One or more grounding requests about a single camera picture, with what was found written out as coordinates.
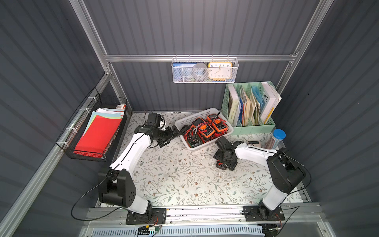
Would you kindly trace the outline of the orange multimeter diagonal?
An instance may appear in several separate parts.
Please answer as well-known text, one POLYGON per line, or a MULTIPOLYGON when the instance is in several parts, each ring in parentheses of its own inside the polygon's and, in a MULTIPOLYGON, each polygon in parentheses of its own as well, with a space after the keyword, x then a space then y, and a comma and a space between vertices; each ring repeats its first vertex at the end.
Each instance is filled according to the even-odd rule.
POLYGON ((192 125, 195 126, 195 132, 204 141, 204 143, 212 140, 214 138, 215 130, 211 125, 202 118, 197 118, 192 125))

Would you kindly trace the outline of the small black multimeter with leads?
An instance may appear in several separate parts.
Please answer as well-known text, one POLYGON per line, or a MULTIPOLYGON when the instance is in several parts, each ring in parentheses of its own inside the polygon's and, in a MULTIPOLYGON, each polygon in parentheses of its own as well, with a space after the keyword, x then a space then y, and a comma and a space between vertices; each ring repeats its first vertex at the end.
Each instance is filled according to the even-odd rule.
POLYGON ((220 160, 217 160, 216 168, 221 169, 221 170, 226 170, 228 167, 224 163, 222 163, 220 160))

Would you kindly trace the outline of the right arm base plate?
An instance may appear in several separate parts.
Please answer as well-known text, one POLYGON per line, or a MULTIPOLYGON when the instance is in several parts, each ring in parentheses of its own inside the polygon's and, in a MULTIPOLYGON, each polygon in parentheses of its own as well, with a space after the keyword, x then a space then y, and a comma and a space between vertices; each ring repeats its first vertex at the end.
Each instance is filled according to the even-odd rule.
POLYGON ((247 222, 286 220, 280 206, 275 210, 269 210, 263 206, 247 205, 243 207, 241 213, 247 222))

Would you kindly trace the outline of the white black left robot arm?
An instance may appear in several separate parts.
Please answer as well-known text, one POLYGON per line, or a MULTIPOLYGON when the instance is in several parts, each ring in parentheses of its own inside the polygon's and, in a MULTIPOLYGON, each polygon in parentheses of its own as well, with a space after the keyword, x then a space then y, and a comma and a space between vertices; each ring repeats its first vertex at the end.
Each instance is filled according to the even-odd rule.
POLYGON ((129 145, 108 167, 98 173, 98 196, 101 203, 124 207, 127 210, 146 214, 152 209, 150 201, 139 196, 132 173, 153 141, 163 147, 181 135, 176 126, 159 129, 155 126, 138 126, 129 145))

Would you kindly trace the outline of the dark green multimeter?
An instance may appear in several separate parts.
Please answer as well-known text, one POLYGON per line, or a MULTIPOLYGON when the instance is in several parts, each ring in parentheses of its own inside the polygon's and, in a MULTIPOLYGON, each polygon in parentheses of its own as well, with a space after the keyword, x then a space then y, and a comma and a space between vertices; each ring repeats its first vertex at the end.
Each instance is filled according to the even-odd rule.
POLYGON ((190 148, 195 148, 195 147, 198 147, 198 146, 204 144, 203 139, 198 134, 196 134, 194 136, 191 136, 191 135, 186 136, 185 141, 190 148))

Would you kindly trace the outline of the orange multimeter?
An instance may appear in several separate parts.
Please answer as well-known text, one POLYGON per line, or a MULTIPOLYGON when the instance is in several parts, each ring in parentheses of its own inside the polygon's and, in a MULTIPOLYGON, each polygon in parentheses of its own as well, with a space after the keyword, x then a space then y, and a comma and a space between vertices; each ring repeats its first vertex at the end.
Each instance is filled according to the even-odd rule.
POLYGON ((207 116, 207 121, 215 132, 219 134, 226 134, 229 127, 224 119, 221 119, 218 114, 210 114, 207 116))

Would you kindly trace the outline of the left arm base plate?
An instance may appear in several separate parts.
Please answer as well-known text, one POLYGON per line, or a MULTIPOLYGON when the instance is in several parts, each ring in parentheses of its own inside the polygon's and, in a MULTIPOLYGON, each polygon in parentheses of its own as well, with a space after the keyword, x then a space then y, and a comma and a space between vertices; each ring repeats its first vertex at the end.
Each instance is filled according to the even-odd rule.
POLYGON ((153 224, 165 224, 166 222, 166 208, 152 208, 145 214, 139 214, 129 211, 126 217, 126 225, 153 225, 153 224))

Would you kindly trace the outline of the tiny black multimeter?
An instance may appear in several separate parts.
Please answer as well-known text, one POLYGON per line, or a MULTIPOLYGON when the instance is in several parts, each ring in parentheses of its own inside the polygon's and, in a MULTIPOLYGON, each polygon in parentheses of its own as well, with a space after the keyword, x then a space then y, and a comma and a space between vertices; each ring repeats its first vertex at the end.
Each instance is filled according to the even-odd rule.
POLYGON ((195 131, 194 131, 194 127, 190 127, 189 125, 184 125, 182 128, 181 128, 181 133, 183 135, 183 138, 185 140, 185 137, 186 136, 194 136, 196 135, 195 131))

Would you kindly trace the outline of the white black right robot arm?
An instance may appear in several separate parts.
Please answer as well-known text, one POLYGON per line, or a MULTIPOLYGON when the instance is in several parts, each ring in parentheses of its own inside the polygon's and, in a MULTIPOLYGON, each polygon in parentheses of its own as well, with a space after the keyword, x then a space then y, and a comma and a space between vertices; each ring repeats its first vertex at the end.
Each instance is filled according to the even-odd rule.
POLYGON ((262 216, 274 213, 292 191, 306 178, 307 169, 282 149, 272 150, 253 146, 242 141, 231 142, 222 136, 216 140, 218 150, 214 155, 221 169, 233 171, 239 160, 248 160, 269 170, 272 186, 259 202, 262 216))

